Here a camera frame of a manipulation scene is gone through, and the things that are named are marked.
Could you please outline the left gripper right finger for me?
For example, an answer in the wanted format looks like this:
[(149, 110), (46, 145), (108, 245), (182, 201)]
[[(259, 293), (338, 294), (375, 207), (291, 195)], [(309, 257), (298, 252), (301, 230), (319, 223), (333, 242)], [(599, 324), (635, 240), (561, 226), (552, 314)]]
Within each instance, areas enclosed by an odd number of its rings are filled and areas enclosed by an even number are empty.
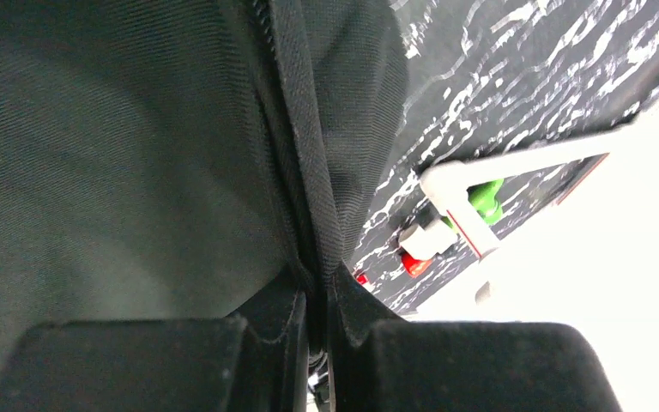
[(573, 327), (409, 322), (344, 267), (326, 279), (334, 411), (618, 411)]

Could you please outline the black student backpack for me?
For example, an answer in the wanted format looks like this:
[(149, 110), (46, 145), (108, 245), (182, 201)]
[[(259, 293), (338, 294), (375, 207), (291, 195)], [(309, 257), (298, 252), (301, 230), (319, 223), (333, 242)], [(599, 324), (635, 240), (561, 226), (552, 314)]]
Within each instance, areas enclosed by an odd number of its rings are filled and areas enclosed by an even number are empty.
[(348, 261), (407, 81), (385, 1), (0, 1), (0, 360)]

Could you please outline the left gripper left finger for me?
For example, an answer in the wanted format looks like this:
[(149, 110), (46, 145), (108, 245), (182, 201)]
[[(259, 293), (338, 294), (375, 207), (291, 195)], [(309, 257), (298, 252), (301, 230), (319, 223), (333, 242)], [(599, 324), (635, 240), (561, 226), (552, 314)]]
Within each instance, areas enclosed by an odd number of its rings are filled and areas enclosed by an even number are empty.
[(41, 325), (0, 372), (0, 411), (302, 410), (305, 306), (277, 289), (227, 318)]

